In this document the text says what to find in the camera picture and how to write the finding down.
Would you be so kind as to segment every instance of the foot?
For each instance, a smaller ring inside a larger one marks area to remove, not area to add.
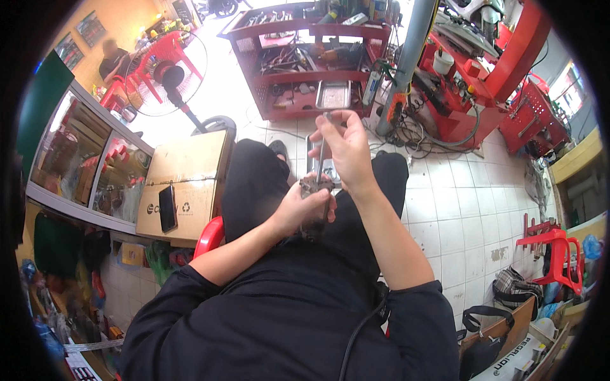
[[[278,159],[285,162],[288,160],[288,155],[286,154],[286,145],[281,140],[274,140],[269,144],[269,149],[273,151],[274,154],[278,157]]]

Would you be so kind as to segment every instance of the hand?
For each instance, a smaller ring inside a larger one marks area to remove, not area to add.
[[[354,194],[359,194],[372,185],[377,185],[371,166],[367,133],[356,112],[337,110],[333,111],[331,115],[334,123],[322,115],[315,119],[317,130],[309,139],[320,141],[324,136],[328,145],[325,150],[325,158],[332,158],[335,169],[341,177],[343,189],[353,197]],[[340,126],[341,122],[346,122],[347,128]],[[319,158],[320,147],[309,151],[307,155]]]
[[[305,177],[315,177],[315,173],[308,173]],[[327,200],[330,200],[330,203],[326,218],[329,223],[332,223],[335,221],[335,209],[337,208],[335,197],[327,189],[322,189],[303,199],[301,186],[299,182],[295,182],[284,196],[278,209],[269,217],[269,222],[274,225],[282,237],[289,237],[296,232],[303,221],[316,217],[316,214],[321,214],[320,209],[324,208]]]

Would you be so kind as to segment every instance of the black shirt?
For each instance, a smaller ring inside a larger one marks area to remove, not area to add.
[[[185,266],[136,314],[123,380],[337,380],[367,288],[328,252],[271,250],[224,289]],[[346,380],[457,380],[451,306],[438,281],[390,292],[390,338],[372,318]]]
[[[121,57],[128,54],[126,50],[118,48],[117,57],[113,60],[104,58],[102,63],[99,64],[99,75],[102,76],[102,79],[105,79],[108,74],[112,73],[112,71],[117,67],[118,62],[121,60]],[[127,69],[129,68],[129,57],[125,57],[123,60],[121,67],[117,71],[117,76],[121,76],[125,78],[127,74]]]

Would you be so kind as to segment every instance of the plaid bag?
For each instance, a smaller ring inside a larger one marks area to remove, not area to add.
[[[531,319],[536,320],[538,307],[542,305],[542,286],[538,283],[526,282],[521,274],[509,266],[496,276],[492,288],[493,298],[511,310],[525,303],[530,297],[536,297]]]

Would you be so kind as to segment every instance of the green board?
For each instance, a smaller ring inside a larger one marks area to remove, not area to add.
[[[74,74],[55,51],[46,56],[27,90],[19,118],[17,153],[23,156],[23,172],[29,179],[38,142]]]

